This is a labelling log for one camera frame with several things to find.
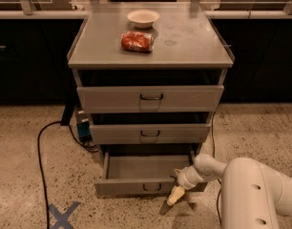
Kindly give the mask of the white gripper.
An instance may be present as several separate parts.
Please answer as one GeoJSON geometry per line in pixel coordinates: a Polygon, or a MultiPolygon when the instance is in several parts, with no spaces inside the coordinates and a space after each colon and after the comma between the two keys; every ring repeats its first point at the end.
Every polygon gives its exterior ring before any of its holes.
{"type": "Polygon", "coordinates": [[[194,166],[174,169],[174,173],[177,176],[177,184],[179,186],[175,186],[170,196],[167,198],[167,204],[169,206],[174,206],[176,202],[184,196],[185,190],[191,190],[199,183],[204,182],[204,178],[198,173],[194,166]]]}

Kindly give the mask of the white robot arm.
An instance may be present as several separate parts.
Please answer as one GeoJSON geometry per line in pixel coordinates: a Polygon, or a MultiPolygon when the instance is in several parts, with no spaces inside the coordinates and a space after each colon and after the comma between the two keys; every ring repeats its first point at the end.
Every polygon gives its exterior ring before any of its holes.
{"type": "Polygon", "coordinates": [[[177,171],[167,205],[202,182],[221,180],[221,229],[280,229],[277,216],[292,216],[292,178],[255,159],[222,163],[200,154],[177,171]]]}

